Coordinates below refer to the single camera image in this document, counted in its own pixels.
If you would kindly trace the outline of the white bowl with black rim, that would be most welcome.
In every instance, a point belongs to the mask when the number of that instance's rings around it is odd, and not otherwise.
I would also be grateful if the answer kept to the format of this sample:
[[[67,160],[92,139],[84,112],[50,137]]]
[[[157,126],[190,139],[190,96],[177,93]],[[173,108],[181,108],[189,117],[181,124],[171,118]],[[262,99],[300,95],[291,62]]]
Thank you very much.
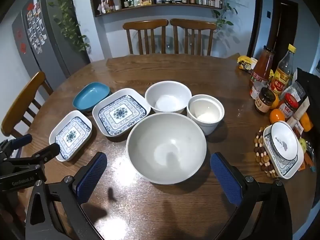
[[[295,159],[298,153],[297,138],[291,127],[283,121],[278,121],[271,126],[271,139],[278,154],[286,159]]]

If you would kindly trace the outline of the orange fruit front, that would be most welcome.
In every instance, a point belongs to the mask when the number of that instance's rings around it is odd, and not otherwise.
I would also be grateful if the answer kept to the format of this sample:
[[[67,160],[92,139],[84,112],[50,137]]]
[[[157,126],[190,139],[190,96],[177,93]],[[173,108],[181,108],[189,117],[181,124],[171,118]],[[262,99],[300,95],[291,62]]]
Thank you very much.
[[[275,108],[270,112],[269,121],[271,124],[274,124],[275,122],[278,122],[278,121],[285,121],[285,120],[286,120],[285,115],[281,110]]]

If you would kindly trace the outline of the small white label jar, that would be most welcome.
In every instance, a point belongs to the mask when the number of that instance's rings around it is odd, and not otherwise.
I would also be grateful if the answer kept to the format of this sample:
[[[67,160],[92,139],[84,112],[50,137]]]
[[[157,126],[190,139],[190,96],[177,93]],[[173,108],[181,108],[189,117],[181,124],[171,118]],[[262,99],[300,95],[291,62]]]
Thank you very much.
[[[253,100],[256,100],[260,94],[262,88],[265,87],[265,84],[260,81],[254,81],[250,90],[250,96]]]

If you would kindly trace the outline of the back wooden chair right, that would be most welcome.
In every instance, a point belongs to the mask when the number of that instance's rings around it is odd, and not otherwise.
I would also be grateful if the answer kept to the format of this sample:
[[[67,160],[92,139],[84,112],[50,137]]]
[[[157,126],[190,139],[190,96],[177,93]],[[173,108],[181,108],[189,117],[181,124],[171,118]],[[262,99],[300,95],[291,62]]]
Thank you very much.
[[[209,31],[209,40],[207,48],[207,56],[210,56],[213,45],[213,34],[217,29],[214,22],[205,22],[197,20],[187,20],[181,18],[172,18],[170,25],[174,32],[174,53],[179,53],[178,28],[184,30],[184,53],[188,54],[189,46],[191,46],[191,55],[202,55],[202,31]]]

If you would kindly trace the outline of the wooden chair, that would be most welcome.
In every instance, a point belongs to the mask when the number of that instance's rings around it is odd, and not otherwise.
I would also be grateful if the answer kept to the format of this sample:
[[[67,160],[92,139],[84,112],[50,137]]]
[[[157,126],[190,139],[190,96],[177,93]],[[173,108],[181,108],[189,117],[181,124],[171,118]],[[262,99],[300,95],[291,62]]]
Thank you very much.
[[[184,53],[188,54],[189,46],[191,46],[191,55],[202,55],[202,31],[209,31],[209,40],[207,48],[207,56],[210,56],[213,45],[213,34],[217,29],[214,22],[205,22],[197,20],[187,20],[181,18],[172,18],[170,25],[174,32],[174,53],[179,53],[178,28],[184,30]]]
[[[29,121],[24,114],[28,113],[34,119],[36,113],[30,108],[30,105],[33,104],[38,110],[41,109],[42,106],[35,99],[36,92],[41,86],[48,95],[53,93],[53,90],[46,83],[46,76],[42,71],[37,72],[34,77],[31,78],[9,108],[1,123],[1,132],[4,136],[9,137],[12,135],[14,138],[22,137],[22,134],[15,129],[15,126],[20,122],[23,122],[28,127],[31,126],[31,121]]]
[[[166,53],[166,27],[169,21],[166,19],[126,22],[123,29],[126,31],[129,52],[133,55],[133,45],[130,31],[134,30],[138,35],[139,55],[154,54],[156,52],[155,29],[161,29],[161,54]]]

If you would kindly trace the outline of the red lid chili jar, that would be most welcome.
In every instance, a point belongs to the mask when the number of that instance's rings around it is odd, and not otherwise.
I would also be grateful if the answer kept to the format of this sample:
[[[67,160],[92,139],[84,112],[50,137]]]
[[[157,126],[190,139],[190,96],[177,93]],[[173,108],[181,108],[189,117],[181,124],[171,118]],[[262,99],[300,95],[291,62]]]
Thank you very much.
[[[284,114],[285,120],[288,120],[298,108],[298,102],[290,93],[285,93],[283,99],[278,105],[278,109]]]

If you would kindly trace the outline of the wooden bead trivet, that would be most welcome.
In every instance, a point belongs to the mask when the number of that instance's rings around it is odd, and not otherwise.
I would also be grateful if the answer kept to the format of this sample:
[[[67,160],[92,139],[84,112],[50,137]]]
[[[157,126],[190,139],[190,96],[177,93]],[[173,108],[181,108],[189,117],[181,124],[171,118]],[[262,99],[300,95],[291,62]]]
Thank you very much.
[[[260,165],[260,169],[265,172],[269,178],[276,179],[278,177],[271,159],[266,151],[266,148],[263,146],[263,132],[265,127],[260,127],[257,131],[254,139],[254,153],[255,161]]]

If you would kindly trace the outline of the beige tube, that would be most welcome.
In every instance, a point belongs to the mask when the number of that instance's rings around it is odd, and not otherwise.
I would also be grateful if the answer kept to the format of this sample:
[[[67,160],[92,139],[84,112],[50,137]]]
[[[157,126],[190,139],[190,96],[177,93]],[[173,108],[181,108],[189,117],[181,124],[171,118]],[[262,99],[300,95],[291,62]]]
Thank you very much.
[[[307,96],[297,111],[293,114],[293,123],[291,127],[293,128],[296,123],[301,119],[303,114],[307,111],[308,107],[310,106],[309,97]]]

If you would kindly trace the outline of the small patterned square plate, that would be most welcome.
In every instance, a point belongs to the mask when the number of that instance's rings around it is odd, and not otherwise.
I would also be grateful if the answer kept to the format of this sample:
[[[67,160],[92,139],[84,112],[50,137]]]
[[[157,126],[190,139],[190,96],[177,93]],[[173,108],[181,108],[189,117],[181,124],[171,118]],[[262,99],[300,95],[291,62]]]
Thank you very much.
[[[92,135],[92,123],[80,111],[69,112],[52,130],[49,143],[60,146],[56,159],[70,161],[80,151]]]

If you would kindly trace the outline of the back wooden chair left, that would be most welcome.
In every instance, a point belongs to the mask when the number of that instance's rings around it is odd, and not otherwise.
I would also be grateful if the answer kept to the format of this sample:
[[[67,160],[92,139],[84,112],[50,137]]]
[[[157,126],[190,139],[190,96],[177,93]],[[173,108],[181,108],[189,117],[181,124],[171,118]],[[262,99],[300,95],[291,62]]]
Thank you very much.
[[[166,53],[166,27],[169,21],[166,19],[126,22],[123,29],[126,31],[129,52],[133,55],[133,45],[130,31],[134,30],[138,35],[139,55],[154,54],[156,52],[155,29],[161,29],[161,54]]]

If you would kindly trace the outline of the hanging green plant left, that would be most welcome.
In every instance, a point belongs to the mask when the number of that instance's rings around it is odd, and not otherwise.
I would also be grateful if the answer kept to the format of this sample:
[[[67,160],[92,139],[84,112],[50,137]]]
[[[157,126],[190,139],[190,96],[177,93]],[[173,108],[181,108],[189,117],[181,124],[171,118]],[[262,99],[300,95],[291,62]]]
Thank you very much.
[[[53,16],[53,20],[60,28],[60,33],[71,42],[78,51],[86,51],[89,44],[85,42],[86,35],[80,32],[80,24],[76,19],[73,0],[51,0],[50,7],[56,7],[58,12]]]

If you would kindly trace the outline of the orange fruit right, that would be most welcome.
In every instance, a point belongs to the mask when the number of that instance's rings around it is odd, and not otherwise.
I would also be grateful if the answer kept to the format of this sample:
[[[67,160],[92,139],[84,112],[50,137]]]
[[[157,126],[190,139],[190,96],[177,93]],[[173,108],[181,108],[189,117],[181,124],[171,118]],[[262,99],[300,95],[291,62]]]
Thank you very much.
[[[309,132],[313,128],[313,123],[306,112],[302,115],[299,122],[302,125],[304,132]]]

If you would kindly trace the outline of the brown sauce jar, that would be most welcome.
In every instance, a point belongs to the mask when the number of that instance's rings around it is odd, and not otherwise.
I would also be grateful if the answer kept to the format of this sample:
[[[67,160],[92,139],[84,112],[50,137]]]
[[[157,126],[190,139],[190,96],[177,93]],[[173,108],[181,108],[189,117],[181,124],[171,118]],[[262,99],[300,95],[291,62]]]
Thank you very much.
[[[267,87],[263,87],[254,103],[256,110],[262,114],[267,113],[275,99],[275,94]]]

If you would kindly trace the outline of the hanging green plant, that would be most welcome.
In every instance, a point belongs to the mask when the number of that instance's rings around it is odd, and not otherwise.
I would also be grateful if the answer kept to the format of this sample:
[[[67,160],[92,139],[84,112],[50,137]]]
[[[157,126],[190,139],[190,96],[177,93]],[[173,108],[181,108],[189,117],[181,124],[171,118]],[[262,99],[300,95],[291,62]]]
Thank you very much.
[[[53,16],[53,20],[60,28],[60,33],[71,42],[78,51],[86,51],[89,44],[85,42],[86,35],[80,32],[80,24],[76,19],[73,0],[51,0],[50,7],[56,7],[58,12]]]
[[[231,6],[229,0],[219,0],[219,6],[212,10],[213,16],[215,18],[215,24],[217,30],[222,30],[224,27],[233,27],[234,23],[228,19],[229,16],[238,14],[235,7]]]

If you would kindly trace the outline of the medium white bowl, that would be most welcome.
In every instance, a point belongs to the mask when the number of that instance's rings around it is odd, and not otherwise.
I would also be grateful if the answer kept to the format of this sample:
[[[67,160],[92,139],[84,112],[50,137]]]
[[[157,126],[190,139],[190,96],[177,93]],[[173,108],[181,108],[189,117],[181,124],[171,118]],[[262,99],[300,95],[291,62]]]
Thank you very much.
[[[190,89],[177,81],[161,81],[151,85],[145,99],[155,113],[182,113],[192,97]]]

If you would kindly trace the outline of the red sauce bottle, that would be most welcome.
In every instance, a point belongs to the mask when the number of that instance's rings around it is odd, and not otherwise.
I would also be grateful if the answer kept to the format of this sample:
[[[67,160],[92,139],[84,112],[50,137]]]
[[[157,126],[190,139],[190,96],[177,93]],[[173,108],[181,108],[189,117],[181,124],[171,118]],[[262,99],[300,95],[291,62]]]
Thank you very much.
[[[264,46],[263,52],[259,57],[254,69],[251,72],[251,76],[249,79],[249,87],[253,86],[255,81],[259,81],[260,83],[266,85],[268,82],[268,78],[270,75],[270,70],[272,67],[272,61],[274,57],[274,52],[272,49]]]

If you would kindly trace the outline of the vinegar bottle yellow cap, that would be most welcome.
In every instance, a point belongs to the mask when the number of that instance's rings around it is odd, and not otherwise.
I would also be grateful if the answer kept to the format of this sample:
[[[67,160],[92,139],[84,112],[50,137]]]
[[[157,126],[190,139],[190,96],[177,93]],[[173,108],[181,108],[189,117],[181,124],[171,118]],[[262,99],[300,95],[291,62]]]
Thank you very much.
[[[287,84],[289,83],[289,79],[292,75],[293,70],[293,58],[296,53],[296,48],[289,44],[288,51],[283,57],[283,59],[278,63],[274,76],[269,85],[269,89],[280,96],[280,94],[284,91]]]

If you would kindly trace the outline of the yellow snack packet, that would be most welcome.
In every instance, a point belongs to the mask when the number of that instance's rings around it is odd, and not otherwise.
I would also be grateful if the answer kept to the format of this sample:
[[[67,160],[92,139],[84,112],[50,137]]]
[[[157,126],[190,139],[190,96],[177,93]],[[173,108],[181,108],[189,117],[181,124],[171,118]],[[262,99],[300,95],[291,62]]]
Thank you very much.
[[[257,64],[257,59],[242,55],[238,57],[237,64],[240,70],[251,73],[255,65]]]

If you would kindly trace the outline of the black bag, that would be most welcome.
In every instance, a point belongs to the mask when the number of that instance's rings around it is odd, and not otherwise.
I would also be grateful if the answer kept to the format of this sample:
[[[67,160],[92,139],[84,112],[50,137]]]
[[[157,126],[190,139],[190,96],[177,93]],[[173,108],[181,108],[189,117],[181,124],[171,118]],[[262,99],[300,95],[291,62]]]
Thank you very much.
[[[304,89],[306,97],[309,98],[310,106],[315,110],[319,110],[320,101],[320,80],[319,77],[310,74],[300,68],[297,68],[297,82]]]

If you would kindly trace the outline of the blue dish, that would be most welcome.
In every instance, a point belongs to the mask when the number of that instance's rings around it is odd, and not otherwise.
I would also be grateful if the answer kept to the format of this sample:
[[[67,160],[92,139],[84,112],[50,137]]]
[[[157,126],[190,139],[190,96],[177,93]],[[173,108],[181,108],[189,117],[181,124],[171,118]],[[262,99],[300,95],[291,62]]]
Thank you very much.
[[[85,86],[74,98],[73,107],[81,112],[90,112],[104,98],[110,95],[110,88],[100,82]]]

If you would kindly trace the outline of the small white ramekin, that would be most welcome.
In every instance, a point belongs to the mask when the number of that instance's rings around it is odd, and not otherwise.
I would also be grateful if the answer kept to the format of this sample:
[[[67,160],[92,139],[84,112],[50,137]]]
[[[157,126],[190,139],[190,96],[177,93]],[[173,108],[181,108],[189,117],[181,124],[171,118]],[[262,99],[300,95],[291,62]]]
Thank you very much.
[[[197,94],[191,97],[187,105],[187,117],[193,120],[204,135],[210,135],[225,116],[225,109],[217,98]]]

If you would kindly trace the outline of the hanging green plant right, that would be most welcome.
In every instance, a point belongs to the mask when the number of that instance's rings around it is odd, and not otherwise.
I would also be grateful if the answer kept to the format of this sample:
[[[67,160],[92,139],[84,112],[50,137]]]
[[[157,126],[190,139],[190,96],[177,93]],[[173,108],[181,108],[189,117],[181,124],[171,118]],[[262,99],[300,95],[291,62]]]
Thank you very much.
[[[231,6],[229,0],[219,0],[219,6],[212,10],[213,16],[215,18],[215,24],[217,30],[222,30],[224,27],[233,27],[234,23],[228,19],[229,16],[238,14],[235,7]]]

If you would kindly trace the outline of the orange fruit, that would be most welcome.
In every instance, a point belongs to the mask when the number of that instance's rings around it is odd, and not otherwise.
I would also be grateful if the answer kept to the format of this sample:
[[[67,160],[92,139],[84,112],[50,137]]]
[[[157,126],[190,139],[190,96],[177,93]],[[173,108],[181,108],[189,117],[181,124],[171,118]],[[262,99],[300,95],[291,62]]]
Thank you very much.
[[[302,125],[304,132],[309,132],[313,128],[313,123],[306,112],[302,115],[299,122]]]
[[[278,122],[278,121],[285,121],[285,120],[286,120],[285,115],[281,110],[275,108],[270,112],[269,121],[271,124],[274,124],[275,122]]]

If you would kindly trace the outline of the large white bowl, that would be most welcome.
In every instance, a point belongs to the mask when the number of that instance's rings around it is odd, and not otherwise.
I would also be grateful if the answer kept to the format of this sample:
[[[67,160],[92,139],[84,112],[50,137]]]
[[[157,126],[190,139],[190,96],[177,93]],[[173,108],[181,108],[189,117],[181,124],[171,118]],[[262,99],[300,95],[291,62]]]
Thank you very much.
[[[200,127],[177,113],[152,114],[129,133],[126,155],[145,180],[171,185],[192,177],[202,166],[207,142]]]

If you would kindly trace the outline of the patterned plate on trivet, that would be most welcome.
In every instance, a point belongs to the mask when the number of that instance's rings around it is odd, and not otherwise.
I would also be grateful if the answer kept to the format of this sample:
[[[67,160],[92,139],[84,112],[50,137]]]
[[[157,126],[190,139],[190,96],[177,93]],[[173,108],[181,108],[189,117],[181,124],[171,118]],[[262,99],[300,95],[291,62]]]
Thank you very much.
[[[266,148],[266,151],[271,159],[271,163],[273,164],[277,175],[283,179],[290,179],[299,170],[300,166],[303,163],[304,152],[302,146],[297,139],[298,153],[295,159],[286,160],[282,158],[272,144],[271,126],[272,125],[267,126],[263,132],[263,146]]]

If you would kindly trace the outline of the grey refrigerator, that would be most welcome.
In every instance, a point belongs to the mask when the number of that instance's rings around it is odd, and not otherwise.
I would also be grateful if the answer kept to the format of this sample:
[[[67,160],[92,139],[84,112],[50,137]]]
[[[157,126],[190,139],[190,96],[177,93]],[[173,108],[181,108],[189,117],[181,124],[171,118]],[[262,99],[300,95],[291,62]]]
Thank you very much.
[[[12,24],[16,47],[29,76],[44,72],[52,90],[89,64],[87,52],[77,44],[80,29],[76,27],[72,39],[66,37],[61,19],[57,0],[27,0]]]

